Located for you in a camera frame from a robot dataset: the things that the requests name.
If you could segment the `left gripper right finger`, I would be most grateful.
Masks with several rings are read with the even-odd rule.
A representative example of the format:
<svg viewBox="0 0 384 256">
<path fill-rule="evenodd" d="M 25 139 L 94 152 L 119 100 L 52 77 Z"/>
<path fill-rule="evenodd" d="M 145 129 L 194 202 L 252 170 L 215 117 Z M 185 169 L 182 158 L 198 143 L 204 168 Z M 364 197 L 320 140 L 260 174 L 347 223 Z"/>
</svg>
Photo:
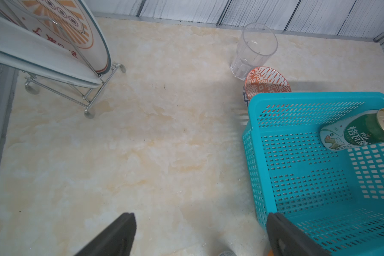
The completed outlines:
<svg viewBox="0 0 384 256">
<path fill-rule="evenodd" d="M 266 231 L 275 256 L 330 255 L 280 213 L 268 215 Z"/>
</svg>

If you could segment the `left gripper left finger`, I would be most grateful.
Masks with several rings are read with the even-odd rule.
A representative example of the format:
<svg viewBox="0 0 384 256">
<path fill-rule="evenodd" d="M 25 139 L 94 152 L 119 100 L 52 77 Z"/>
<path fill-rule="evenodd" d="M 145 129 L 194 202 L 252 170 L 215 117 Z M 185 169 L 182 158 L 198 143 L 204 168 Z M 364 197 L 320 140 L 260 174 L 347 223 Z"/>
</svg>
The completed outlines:
<svg viewBox="0 0 384 256">
<path fill-rule="evenodd" d="M 123 213 L 76 256 L 129 256 L 136 230 L 134 213 Z"/>
</svg>

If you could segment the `silver drink can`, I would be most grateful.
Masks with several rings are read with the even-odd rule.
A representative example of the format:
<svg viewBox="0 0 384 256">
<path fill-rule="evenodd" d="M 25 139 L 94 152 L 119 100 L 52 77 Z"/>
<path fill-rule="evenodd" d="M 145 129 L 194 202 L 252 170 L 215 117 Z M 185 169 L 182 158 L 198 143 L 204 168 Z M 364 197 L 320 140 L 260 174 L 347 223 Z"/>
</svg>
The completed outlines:
<svg viewBox="0 0 384 256">
<path fill-rule="evenodd" d="M 237 256 L 237 255 L 232 251 L 223 251 L 219 253 L 218 256 Z"/>
</svg>

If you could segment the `teal plastic basket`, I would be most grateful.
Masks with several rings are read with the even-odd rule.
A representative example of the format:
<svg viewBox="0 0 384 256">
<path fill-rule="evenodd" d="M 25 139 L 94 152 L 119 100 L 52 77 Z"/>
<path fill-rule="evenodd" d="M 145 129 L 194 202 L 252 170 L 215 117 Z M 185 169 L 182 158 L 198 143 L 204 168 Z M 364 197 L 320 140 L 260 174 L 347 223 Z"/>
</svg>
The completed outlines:
<svg viewBox="0 0 384 256">
<path fill-rule="evenodd" d="M 254 96 L 243 144 L 259 224 L 278 212 L 333 256 L 384 256 L 384 143 L 331 151 L 320 136 L 382 108 L 380 92 Z"/>
</svg>

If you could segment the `brown gold drink can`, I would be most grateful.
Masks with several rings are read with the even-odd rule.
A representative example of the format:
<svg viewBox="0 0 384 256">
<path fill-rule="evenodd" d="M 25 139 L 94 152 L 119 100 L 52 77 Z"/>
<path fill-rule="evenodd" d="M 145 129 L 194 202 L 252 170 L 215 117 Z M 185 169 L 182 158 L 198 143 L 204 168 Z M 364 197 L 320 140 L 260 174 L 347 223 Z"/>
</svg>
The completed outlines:
<svg viewBox="0 0 384 256">
<path fill-rule="evenodd" d="M 339 120 L 320 129 L 324 147 L 332 151 L 384 143 L 384 108 Z"/>
</svg>

